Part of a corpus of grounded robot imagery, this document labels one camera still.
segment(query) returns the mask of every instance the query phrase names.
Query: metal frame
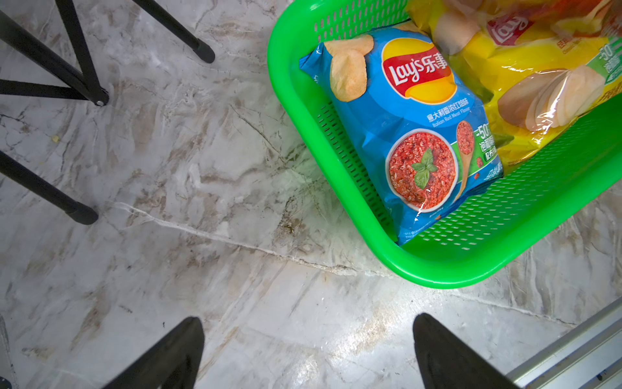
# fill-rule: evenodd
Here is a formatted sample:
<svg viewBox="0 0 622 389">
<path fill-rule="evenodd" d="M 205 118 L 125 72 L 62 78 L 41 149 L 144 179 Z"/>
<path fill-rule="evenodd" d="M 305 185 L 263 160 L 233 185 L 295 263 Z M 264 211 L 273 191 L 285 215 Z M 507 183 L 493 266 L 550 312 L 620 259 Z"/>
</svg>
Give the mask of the metal frame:
<svg viewBox="0 0 622 389">
<path fill-rule="evenodd" d="M 103 389 L 191 389 L 204 342 L 201 320 L 187 317 Z"/>
<path fill-rule="evenodd" d="M 622 298 L 508 373 L 530 389 L 622 387 Z"/>
<path fill-rule="evenodd" d="M 134 2 L 186 43 L 199 58 L 207 63 L 214 62 L 216 56 L 211 47 L 192 35 L 154 0 L 134 0 Z M 68 87 L 56 87 L 30 82 L 0 80 L 0 95 L 90 100 L 98 106 L 108 104 L 108 92 L 100 85 L 73 0 L 56 0 L 56 6 L 81 71 L 71 66 L 0 11 L 0 40 L 5 41 L 9 46 L 68 85 Z M 0 173 L 61 208 L 78 223 L 91 224 L 97 220 L 97 213 L 93 209 L 71 199 L 3 152 L 0 153 Z"/>
</svg>

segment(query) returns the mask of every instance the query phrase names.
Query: rubber foot cap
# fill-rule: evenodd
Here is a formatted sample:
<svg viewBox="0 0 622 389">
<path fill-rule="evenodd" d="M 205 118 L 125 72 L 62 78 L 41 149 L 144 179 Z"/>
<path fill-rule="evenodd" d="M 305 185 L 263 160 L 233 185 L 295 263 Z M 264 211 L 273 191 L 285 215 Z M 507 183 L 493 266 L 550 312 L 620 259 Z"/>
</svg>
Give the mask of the rubber foot cap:
<svg viewBox="0 0 622 389">
<path fill-rule="evenodd" d="M 196 50 L 194 50 L 194 52 L 198 55 L 199 58 L 201 58 L 205 62 L 214 62 L 214 59 L 216 59 L 216 54 L 214 54 L 214 50 L 212 50 L 211 47 L 204 41 L 200 39 L 198 41 L 198 47 Z"/>
<path fill-rule="evenodd" d="M 67 212 L 67 215 L 74 219 L 74 221 L 85 225 L 93 224 L 99 218 L 99 216 L 97 216 L 97 212 L 82 203 L 78 203 L 76 210 L 73 212 Z"/>
</svg>

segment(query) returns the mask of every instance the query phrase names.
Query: potato chip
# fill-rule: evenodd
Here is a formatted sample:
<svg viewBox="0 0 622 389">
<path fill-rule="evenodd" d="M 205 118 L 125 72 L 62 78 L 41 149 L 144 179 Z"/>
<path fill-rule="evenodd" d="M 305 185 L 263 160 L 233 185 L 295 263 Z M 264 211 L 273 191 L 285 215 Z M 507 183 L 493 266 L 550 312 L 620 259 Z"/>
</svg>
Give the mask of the potato chip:
<svg viewBox="0 0 622 389">
<path fill-rule="evenodd" d="M 549 98 L 553 91 L 563 83 L 565 74 L 560 74 L 549 82 L 544 89 L 538 94 L 538 97 L 531 103 L 527 118 L 525 120 L 526 127 L 534 133 L 549 129 L 553 124 L 553 112 L 549 106 Z"/>
<path fill-rule="evenodd" d="M 513 126 L 527 128 L 525 119 L 531 103 L 539 93 L 566 69 L 546 70 L 526 77 L 499 99 L 499 114 Z"/>
<path fill-rule="evenodd" d="M 363 54 L 346 50 L 333 56 L 330 89 L 335 97 L 346 103 L 363 96 L 367 89 L 367 66 Z"/>
<path fill-rule="evenodd" d="M 587 66 L 579 66 L 568 75 L 568 80 L 560 96 L 560 111 L 565 124 L 569 124 L 575 116 L 587 111 L 583 108 L 598 98 L 593 94 L 605 86 L 605 79 Z"/>
<path fill-rule="evenodd" d="M 361 55 L 366 55 L 374 49 L 374 39 L 371 35 L 363 34 L 353 39 L 324 42 L 324 46 L 333 57 L 347 50 L 355 50 L 361 53 Z"/>
</svg>

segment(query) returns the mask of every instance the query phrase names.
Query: green label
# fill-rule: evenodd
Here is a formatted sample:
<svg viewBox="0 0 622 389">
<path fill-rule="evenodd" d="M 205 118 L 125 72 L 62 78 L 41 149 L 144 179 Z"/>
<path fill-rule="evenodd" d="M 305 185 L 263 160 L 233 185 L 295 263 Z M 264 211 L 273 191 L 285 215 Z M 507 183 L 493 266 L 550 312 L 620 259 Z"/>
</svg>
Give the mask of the green label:
<svg viewBox="0 0 622 389">
<path fill-rule="evenodd" d="M 471 157 L 471 165 L 469 166 L 469 176 L 482 170 L 497 156 L 493 134 L 490 132 L 488 124 L 477 127 L 473 131 L 473 136 L 475 137 L 475 148 L 473 150 L 473 156 Z M 456 153 L 456 157 L 458 157 L 458 166 L 460 166 L 458 169 L 458 179 L 462 179 L 462 157 L 460 156 L 458 142 L 453 143 L 452 148 Z"/>
<path fill-rule="evenodd" d="M 605 78 L 605 85 L 611 84 L 622 75 L 622 40 L 609 38 L 609 43 L 600 48 L 600 52 L 587 65 Z"/>
</svg>

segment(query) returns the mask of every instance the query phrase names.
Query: potato chip bag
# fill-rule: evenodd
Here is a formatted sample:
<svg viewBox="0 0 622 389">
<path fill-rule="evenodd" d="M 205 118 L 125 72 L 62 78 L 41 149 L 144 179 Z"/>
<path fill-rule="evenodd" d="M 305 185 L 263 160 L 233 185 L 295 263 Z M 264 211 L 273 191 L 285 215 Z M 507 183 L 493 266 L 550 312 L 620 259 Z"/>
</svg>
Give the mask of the potato chip bag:
<svg viewBox="0 0 622 389">
<path fill-rule="evenodd" d="M 622 90 L 622 40 L 561 37 L 555 28 L 555 12 L 565 12 L 565 21 L 591 12 L 582 19 L 588 23 L 598 12 L 611 10 L 602 7 L 609 1 L 586 1 L 585 9 L 561 7 L 575 0 L 531 7 L 522 2 L 505 14 L 494 13 L 498 4 L 489 0 L 469 0 L 468 6 L 465 1 L 410 0 L 407 12 L 484 101 L 506 174 Z"/>
<path fill-rule="evenodd" d="M 562 37 L 620 36 L 621 0 L 445 0 L 466 16 L 496 19 L 528 13 L 532 23 Z"/>
<path fill-rule="evenodd" d="M 483 104 L 411 22 L 300 60 L 330 97 L 403 245 L 501 177 Z"/>
</svg>

